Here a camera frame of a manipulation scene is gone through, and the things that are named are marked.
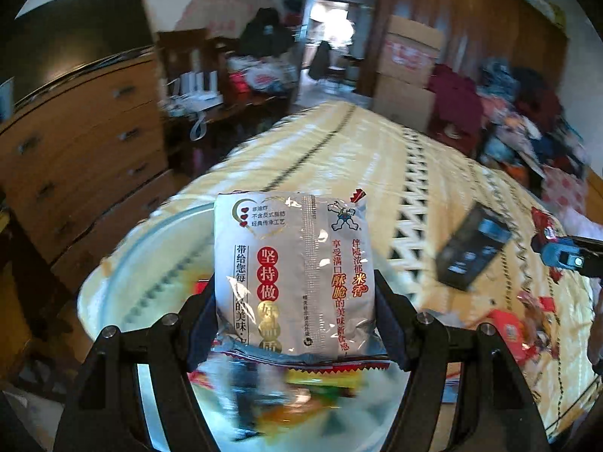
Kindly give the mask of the red snack packet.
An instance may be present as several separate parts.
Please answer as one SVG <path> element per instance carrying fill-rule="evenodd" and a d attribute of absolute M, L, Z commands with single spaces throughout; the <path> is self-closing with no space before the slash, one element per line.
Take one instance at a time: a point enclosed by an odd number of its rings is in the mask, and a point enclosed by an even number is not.
<path fill-rule="evenodd" d="M 514 313 L 493 309 L 485 321 L 496 328 L 519 366 L 536 356 L 536 345 L 527 340 L 526 326 Z"/>

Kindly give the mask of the silver rice cracker packet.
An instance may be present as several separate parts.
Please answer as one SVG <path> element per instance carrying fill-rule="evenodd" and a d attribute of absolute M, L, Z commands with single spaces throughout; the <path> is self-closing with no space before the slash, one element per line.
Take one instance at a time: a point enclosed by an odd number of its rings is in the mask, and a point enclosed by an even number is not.
<path fill-rule="evenodd" d="M 221 194 L 214 207 L 221 352 L 285 367 L 384 360 L 366 194 Z"/>

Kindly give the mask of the tall black product box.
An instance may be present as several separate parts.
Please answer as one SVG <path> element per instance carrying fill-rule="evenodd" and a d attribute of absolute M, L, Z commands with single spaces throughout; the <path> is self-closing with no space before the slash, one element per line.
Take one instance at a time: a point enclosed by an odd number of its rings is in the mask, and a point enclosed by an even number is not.
<path fill-rule="evenodd" d="M 504 217 L 475 202 L 435 257 L 438 282 L 467 291 L 502 251 L 512 234 Z"/>

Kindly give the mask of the yellow patterned bed blanket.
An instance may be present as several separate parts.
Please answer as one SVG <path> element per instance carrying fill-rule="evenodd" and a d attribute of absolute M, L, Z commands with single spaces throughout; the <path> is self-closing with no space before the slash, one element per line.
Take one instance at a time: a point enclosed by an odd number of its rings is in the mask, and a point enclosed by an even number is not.
<path fill-rule="evenodd" d="M 373 245 L 423 307 L 455 311 L 471 322 L 491 307 L 520 312 L 520 291 L 552 297 L 559 354 L 537 357 L 524 370 L 550 438 L 588 412 L 601 393 L 587 357 L 590 283 L 574 273 L 553 282 L 530 249 L 534 197 L 502 171 L 342 101 L 284 118 L 242 143 L 134 226 L 83 283 L 78 314 L 87 333 L 100 331 L 100 302 L 122 258 L 156 224 L 220 193 L 263 189 L 338 198 L 364 190 Z M 433 259 L 474 202 L 503 214 L 513 235 L 475 290 L 460 293 L 438 283 Z"/>

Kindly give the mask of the pile of clothes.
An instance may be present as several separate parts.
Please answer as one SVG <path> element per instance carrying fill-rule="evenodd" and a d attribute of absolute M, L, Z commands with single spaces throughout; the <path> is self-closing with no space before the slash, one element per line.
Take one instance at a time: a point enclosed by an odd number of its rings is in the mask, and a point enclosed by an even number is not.
<path fill-rule="evenodd" d="M 586 201 L 590 160 L 583 138 L 540 73 L 490 58 L 474 81 L 438 64 L 427 90 L 435 94 L 432 139 L 504 171 L 545 202 Z"/>

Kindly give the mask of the glass bowl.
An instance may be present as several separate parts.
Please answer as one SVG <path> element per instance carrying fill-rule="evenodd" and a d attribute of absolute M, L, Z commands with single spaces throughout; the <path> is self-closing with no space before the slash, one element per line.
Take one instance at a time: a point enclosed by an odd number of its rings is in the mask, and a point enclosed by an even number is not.
<path fill-rule="evenodd" d="M 209 204 L 151 217 L 137 226 L 111 258 L 83 283 L 78 315 L 95 338 L 107 325 L 139 330 L 177 312 L 214 273 L 214 213 Z M 247 366 L 222 353 L 190 373 L 189 380 L 223 451 L 377 451 L 392 425 L 408 377 L 394 364 L 361 370 L 356 397 L 343 398 L 301 425 L 269 429 L 257 424 L 261 407 L 285 397 L 285 368 L 260 364 L 257 380 L 243 383 Z"/>

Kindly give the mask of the yellow snack packet in bowl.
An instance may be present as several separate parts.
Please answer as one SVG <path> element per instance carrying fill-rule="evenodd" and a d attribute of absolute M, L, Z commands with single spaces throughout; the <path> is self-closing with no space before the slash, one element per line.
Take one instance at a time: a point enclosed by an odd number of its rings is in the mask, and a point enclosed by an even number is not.
<path fill-rule="evenodd" d="M 301 425 L 323 411 L 336 409 L 340 399 L 356 397 L 363 380 L 360 370 L 332 373 L 286 370 L 285 397 L 277 404 L 263 405 L 257 424 L 263 433 Z"/>

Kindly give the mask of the cardboard boxes stack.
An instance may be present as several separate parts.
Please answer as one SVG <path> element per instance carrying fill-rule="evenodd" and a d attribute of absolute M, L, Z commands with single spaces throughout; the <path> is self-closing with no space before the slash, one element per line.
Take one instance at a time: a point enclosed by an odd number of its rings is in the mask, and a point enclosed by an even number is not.
<path fill-rule="evenodd" d="M 427 85 L 444 44 L 441 31 L 392 15 L 379 55 L 372 110 L 425 133 L 435 106 L 435 93 Z"/>

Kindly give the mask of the wooden drawer chest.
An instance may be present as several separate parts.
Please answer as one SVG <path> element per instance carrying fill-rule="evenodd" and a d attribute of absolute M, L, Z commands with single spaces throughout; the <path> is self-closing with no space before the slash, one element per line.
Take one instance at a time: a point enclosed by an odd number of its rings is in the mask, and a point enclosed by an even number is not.
<path fill-rule="evenodd" d="M 62 84 L 1 128 L 8 206 L 72 293 L 172 196 L 153 53 Z"/>

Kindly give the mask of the white wifi router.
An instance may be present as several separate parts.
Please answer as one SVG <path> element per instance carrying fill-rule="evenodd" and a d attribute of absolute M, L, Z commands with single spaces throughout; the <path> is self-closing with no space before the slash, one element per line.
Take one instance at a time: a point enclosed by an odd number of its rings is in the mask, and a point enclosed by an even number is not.
<path fill-rule="evenodd" d="M 203 72 L 185 72 L 171 82 L 170 98 L 187 112 L 204 112 L 224 103 L 218 90 L 218 72 L 210 72 L 210 84 L 205 86 Z"/>

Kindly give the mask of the black television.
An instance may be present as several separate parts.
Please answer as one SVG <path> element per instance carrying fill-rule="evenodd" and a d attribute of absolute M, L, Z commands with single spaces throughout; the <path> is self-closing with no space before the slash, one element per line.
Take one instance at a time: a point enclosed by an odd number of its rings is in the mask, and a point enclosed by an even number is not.
<path fill-rule="evenodd" d="M 52 0 L 1 33 L 1 81 L 13 101 L 84 66 L 153 43 L 143 0 Z"/>

